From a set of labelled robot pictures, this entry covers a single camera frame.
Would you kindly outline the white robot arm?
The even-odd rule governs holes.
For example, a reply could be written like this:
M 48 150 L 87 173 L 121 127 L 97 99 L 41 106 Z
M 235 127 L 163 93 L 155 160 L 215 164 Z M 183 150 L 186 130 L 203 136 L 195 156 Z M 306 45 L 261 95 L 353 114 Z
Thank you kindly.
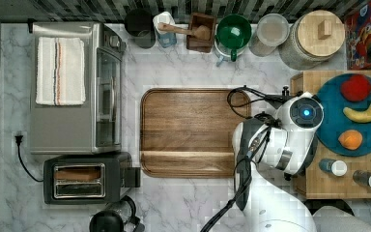
M 237 125 L 232 139 L 237 171 L 237 206 L 250 232 L 371 232 L 371 225 L 334 206 L 312 213 L 295 196 L 278 188 L 258 171 L 259 165 L 296 175 L 311 162 L 315 132 L 324 109 L 310 93 L 297 97 L 267 96 L 278 102 L 264 119 Z

